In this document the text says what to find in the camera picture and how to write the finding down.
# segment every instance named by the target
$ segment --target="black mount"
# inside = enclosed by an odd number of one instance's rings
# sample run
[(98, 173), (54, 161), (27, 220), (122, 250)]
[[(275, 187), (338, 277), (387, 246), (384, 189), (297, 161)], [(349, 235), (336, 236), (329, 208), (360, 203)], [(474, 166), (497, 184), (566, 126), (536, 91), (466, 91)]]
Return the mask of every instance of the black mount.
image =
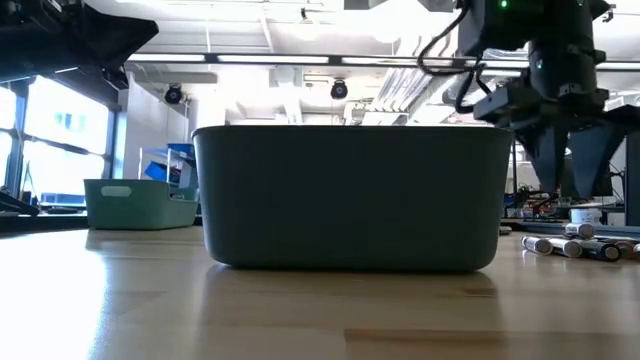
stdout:
[(640, 130), (640, 110), (625, 105), (604, 112), (609, 91), (598, 89), (595, 18), (608, 8), (588, 0), (550, 2), (551, 26), (529, 43), (529, 68), (474, 106), (474, 116), (516, 134), (543, 189), (554, 192), (571, 149), (576, 188), (589, 198), (624, 137)]

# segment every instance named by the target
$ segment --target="computer monitor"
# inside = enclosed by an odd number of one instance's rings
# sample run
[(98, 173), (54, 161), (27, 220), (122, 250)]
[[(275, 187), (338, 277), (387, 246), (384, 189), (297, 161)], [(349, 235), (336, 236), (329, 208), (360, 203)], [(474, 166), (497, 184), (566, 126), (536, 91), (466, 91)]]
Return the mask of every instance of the computer monitor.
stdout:
[[(564, 169), (562, 178), (560, 179), (560, 196), (580, 199), (580, 194), (578, 194), (573, 177), (573, 159), (571, 156), (565, 156), (564, 158)], [(593, 190), (592, 196), (613, 196), (613, 184), (609, 172), (605, 172), (600, 178)]]

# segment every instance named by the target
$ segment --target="wooden table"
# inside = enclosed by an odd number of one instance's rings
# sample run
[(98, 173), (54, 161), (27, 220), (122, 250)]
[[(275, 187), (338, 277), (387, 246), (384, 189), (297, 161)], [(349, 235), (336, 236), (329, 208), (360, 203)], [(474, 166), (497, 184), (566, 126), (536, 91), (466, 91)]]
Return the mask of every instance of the wooden table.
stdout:
[(234, 271), (200, 228), (0, 240), (0, 359), (638, 359), (640, 265), (522, 253), (472, 275)]

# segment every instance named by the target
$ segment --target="security camera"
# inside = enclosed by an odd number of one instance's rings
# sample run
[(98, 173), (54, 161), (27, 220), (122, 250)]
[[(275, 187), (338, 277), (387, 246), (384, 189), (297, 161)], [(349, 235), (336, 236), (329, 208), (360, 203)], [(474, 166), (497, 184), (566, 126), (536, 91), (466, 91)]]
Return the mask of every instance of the security camera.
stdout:
[(345, 84), (344, 80), (336, 80), (333, 83), (333, 87), (331, 88), (331, 98), (334, 100), (342, 100), (347, 97), (349, 93), (349, 89), (347, 89), (347, 84)]
[(167, 104), (178, 105), (184, 99), (184, 93), (182, 92), (182, 85), (171, 84), (169, 90), (164, 94), (164, 100)]

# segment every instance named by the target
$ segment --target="teal storage basket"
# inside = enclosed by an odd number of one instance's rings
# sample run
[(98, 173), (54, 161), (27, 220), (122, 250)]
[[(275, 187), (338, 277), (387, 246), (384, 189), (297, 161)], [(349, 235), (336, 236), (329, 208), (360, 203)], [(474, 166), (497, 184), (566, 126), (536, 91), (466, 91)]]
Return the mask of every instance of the teal storage basket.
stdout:
[(89, 226), (109, 230), (161, 230), (191, 226), (198, 203), (169, 197), (169, 184), (153, 180), (85, 180)]

